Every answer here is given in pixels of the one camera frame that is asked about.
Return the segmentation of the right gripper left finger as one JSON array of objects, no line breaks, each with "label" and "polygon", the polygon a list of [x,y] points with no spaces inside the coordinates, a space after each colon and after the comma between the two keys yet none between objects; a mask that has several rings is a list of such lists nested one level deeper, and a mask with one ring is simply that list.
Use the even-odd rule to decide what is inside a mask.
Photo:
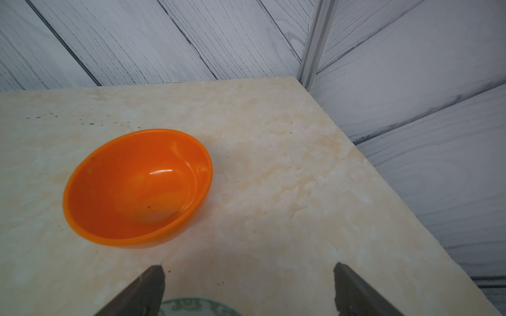
[{"label": "right gripper left finger", "polygon": [[166,288],[165,273],[153,265],[122,290],[96,316],[154,315],[159,313]]}]

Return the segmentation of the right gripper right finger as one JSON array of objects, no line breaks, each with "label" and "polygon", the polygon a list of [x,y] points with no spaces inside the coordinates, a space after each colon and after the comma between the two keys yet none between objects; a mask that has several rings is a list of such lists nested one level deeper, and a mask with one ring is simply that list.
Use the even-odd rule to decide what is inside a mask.
[{"label": "right gripper right finger", "polygon": [[348,265],[337,263],[333,272],[335,305],[339,315],[403,316],[395,306]]}]

